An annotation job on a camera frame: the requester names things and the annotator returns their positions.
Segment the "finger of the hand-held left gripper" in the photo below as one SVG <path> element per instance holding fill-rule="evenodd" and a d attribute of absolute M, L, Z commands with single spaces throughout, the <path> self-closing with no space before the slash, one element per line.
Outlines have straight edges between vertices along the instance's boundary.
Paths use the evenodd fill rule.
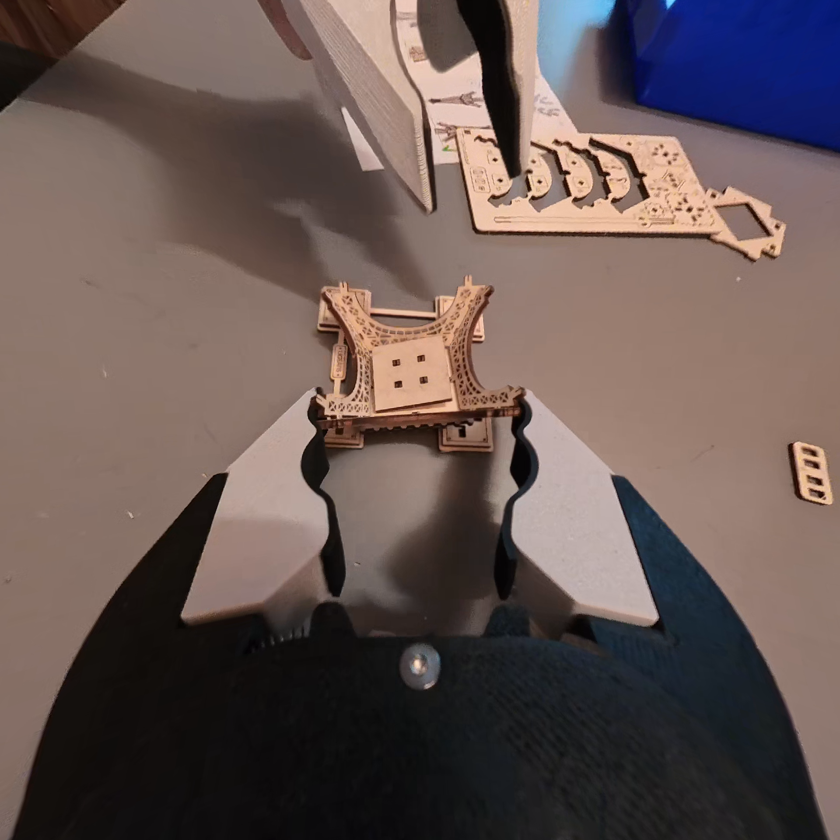
<path fill-rule="evenodd" d="M 434 211 L 424 104 L 403 64 L 389 1 L 289 1 L 291 26 L 379 160 Z"/>
<path fill-rule="evenodd" d="M 539 2 L 418 1 L 418 32 L 436 71 L 478 55 L 482 90 L 511 177 L 529 160 Z"/>

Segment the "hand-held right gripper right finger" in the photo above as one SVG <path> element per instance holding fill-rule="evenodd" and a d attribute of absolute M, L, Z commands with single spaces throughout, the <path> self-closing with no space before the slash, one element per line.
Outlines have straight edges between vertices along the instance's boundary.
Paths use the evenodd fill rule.
<path fill-rule="evenodd" d="M 658 621 L 612 471 L 532 392 L 519 400 L 502 514 L 497 592 L 538 630 L 560 637 L 575 620 L 636 627 Z"/>

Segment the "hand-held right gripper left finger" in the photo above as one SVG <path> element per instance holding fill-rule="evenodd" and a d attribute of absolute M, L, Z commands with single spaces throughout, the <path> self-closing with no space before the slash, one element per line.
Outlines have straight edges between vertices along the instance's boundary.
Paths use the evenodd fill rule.
<path fill-rule="evenodd" d="M 258 614 L 275 633 L 290 634 L 341 594 L 343 543 L 322 489 L 329 461 L 316 394 L 304 392 L 227 469 L 184 623 Z"/>

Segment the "wooden puzzle sheet with arches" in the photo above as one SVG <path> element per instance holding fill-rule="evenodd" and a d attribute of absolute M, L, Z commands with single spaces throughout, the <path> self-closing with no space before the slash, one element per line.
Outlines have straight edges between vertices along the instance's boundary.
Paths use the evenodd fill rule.
<path fill-rule="evenodd" d="M 721 233 L 681 144 L 672 136 L 543 133 L 513 181 L 489 129 L 459 128 L 458 155 L 474 228 L 484 234 Z"/>

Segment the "wooden tower model section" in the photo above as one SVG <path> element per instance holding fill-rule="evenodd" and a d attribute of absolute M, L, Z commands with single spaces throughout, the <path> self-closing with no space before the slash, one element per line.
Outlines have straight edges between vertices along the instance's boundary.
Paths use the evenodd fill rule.
<path fill-rule="evenodd" d="M 347 394 L 316 394 L 312 421 L 365 432 L 518 416 L 524 389 L 485 388 L 473 362 L 475 328 L 493 292 L 465 280 L 440 317 L 401 328 L 375 320 L 347 284 L 324 287 L 321 302 L 343 333 L 355 380 Z"/>

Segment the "person's left hand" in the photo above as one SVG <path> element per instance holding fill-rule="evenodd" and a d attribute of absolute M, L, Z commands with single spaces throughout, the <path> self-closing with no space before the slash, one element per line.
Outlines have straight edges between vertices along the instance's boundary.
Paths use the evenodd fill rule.
<path fill-rule="evenodd" d="M 258 1 L 260 8 L 268 18 L 282 42 L 292 55 L 301 60 L 311 60 L 312 56 L 298 32 L 294 29 L 282 1 Z"/>

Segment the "printed instruction paper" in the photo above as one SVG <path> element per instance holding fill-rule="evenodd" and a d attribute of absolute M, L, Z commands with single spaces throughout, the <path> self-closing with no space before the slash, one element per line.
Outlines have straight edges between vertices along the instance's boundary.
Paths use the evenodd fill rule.
<path fill-rule="evenodd" d="M 404 69 L 419 90 L 431 132 L 436 165 L 459 162 L 457 127 L 491 129 L 482 87 L 480 56 L 456 2 L 391 2 L 395 42 Z M 532 134 L 577 134 L 560 98 L 535 59 Z M 343 120 L 363 172 L 384 169 L 346 108 Z"/>

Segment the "blue plastic container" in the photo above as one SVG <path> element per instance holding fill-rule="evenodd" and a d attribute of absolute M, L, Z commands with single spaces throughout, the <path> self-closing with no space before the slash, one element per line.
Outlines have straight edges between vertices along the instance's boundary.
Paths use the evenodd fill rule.
<path fill-rule="evenodd" d="M 636 102 L 839 150 L 838 1 L 629 1 Z"/>

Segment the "small wooden ladder piece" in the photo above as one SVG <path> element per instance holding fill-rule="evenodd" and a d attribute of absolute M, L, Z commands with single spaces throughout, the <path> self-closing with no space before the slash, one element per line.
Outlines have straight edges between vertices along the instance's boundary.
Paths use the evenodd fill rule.
<path fill-rule="evenodd" d="M 833 504 L 833 489 L 825 450 L 815 444 L 789 444 L 794 490 L 798 498 L 821 506 Z"/>

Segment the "wooden sheet with diamond cutout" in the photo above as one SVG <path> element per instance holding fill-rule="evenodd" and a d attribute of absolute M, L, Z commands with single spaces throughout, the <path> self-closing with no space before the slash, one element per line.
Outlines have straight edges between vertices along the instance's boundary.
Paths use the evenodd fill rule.
<path fill-rule="evenodd" d="M 763 231 L 759 237 L 739 238 L 727 223 L 724 223 L 722 231 L 710 236 L 711 241 L 739 252 L 752 262 L 758 261 L 762 256 L 772 259 L 780 256 L 786 225 L 772 216 L 771 205 L 731 185 L 722 191 L 710 188 L 706 196 L 709 205 L 717 211 L 726 207 L 746 207 Z"/>

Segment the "black chair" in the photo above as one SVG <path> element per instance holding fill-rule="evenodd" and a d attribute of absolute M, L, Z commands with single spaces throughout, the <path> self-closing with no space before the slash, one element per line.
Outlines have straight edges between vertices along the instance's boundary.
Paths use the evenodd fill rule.
<path fill-rule="evenodd" d="M 1 103 L 4 110 L 53 67 L 57 59 L 1 41 Z"/>

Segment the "wooden four-foot base frame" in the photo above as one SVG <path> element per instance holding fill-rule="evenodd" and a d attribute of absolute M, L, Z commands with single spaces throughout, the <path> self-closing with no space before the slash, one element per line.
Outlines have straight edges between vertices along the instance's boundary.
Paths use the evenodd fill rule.
<path fill-rule="evenodd" d="M 420 322 L 431 322 L 449 309 L 455 300 L 453 296 L 437 296 L 434 300 L 433 311 L 405 310 L 377 308 L 372 305 L 372 293 L 366 289 L 352 289 L 359 299 L 363 309 L 372 317 Z M 350 348 L 338 321 L 331 314 L 324 301 L 319 302 L 318 326 L 321 333 L 335 333 L 332 346 L 330 364 L 330 380 L 332 392 L 341 396 L 343 384 L 348 373 L 354 373 L 354 363 L 351 362 Z M 364 431 L 344 428 L 329 429 L 324 434 L 324 442 L 328 448 L 362 448 L 364 446 Z M 493 450 L 492 424 L 489 418 L 471 419 L 467 422 L 450 424 L 437 428 L 437 446 L 441 452 L 482 452 Z"/>

